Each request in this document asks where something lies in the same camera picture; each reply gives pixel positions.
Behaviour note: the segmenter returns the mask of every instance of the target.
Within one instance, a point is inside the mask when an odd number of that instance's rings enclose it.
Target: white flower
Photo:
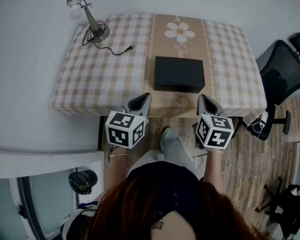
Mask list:
[[[187,37],[195,37],[195,33],[193,31],[188,30],[189,26],[184,22],[181,22],[179,26],[174,24],[173,22],[170,22],[166,26],[171,30],[167,30],[166,32],[164,32],[164,35],[168,38],[176,37],[176,40],[179,43],[185,43],[187,41]]]

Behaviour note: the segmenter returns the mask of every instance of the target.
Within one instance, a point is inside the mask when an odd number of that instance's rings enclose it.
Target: red hair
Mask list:
[[[155,216],[156,180],[139,176],[125,180],[104,195],[88,225],[85,240],[150,240]],[[201,183],[202,202],[197,221],[202,222],[202,235],[196,239],[267,239],[253,226],[248,226],[230,199],[210,183]]]

